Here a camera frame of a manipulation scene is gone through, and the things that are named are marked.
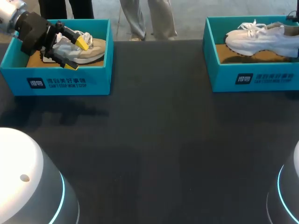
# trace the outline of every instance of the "white trousers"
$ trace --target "white trousers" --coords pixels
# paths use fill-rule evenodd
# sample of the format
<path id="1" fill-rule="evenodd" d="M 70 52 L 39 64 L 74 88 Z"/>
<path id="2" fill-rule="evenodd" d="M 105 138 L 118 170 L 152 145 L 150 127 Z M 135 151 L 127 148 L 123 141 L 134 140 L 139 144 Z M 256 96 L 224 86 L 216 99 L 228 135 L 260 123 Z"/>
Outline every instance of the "white trousers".
<path id="1" fill-rule="evenodd" d="M 139 0 L 120 0 L 122 10 L 130 24 L 133 36 L 145 37 L 145 22 Z M 177 36 L 174 28 L 170 0 L 148 0 L 154 36 L 157 40 L 168 40 Z"/>

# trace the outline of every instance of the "gray floor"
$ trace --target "gray floor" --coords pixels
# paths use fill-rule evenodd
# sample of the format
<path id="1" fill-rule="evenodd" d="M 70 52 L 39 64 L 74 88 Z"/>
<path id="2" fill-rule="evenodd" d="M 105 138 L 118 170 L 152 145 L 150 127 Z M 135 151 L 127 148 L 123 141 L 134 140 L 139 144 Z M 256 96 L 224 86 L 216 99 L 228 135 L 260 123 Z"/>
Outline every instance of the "gray floor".
<path id="1" fill-rule="evenodd" d="M 39 13 L 37 0 L 25 0 L 29 11 Z M 143 15 L 146 19 L 147 41 L 154 40 L 150 11 L 146 0 L 140 0 Z M 296 9 L 296 0 L 171 0 L 178 40 L 202 38 L 205 18 L 207 16 L 232 15 L 267 15 L 289 14 Z M 97 19 L 111 19 L 114 39 L 125 41 L 130 37 L 130 27 L 121 10 L 119 0 L 93 0 L 94 15 Z M 0 35 L 0 42 L 8 42 L 9 38 Z"/>

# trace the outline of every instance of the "black trousers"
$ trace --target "black trousers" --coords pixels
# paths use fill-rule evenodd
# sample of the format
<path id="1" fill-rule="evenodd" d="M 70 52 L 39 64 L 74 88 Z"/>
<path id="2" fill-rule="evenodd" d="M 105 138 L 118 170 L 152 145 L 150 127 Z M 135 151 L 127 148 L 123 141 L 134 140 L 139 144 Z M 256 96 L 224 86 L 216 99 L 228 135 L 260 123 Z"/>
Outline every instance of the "black trousers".
<path id="1" fill-rule="evenodd" d="M 67 19 L 64 0 L 38 0 L 41 16 L 47 20 Z M 92 0 L 69 0 L 75 19 L 94 19 Z"/>

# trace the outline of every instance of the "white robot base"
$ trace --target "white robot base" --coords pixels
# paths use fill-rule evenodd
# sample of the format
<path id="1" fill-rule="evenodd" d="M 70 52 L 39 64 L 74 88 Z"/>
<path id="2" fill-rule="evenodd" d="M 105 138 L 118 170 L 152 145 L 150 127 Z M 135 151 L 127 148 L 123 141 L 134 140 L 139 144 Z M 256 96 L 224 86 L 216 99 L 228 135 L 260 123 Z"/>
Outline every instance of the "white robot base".
<path id="1" fill-rule="evenodd" d="M 28 135 L 0 128 L 0 224 L 78 224 L 76 194 Z"/>
<path id="2" fill-rule="evenodd" d="M 299 224 L 299 143 L 267 195 L 270 224 Z"/>

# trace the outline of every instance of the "shoe box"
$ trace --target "shoe box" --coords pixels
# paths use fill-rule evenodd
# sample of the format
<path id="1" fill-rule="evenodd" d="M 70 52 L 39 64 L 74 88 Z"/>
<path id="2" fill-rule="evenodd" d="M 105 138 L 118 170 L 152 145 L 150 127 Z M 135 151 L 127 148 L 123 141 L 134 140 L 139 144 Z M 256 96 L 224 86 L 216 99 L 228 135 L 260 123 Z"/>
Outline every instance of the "shoe box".
<path id="1" fill-rule="evenodd" d="M 224 43 L 225 35 L 243 22 L 271 24 L 287 21 L 286 16 L 233 16 L 206 19 L 203 51 L 210 83 L 214 92 L 299 90 L 299 60 L 260 51 L 242 56 Z"/>
<path id="2" fill-rule="evenodd" d="M 44 64 L 37 51 L 29 57 L 20 51 L 21 42 L 13 38 L 0 65 L 0 71 L 15 96 L 108 95 L 113 63 L 113 33 L 110 20 L 61 20 L 72 30 L 90 33 L 106 40 L 104 60 L 79 66 L 78 70 Z"/>

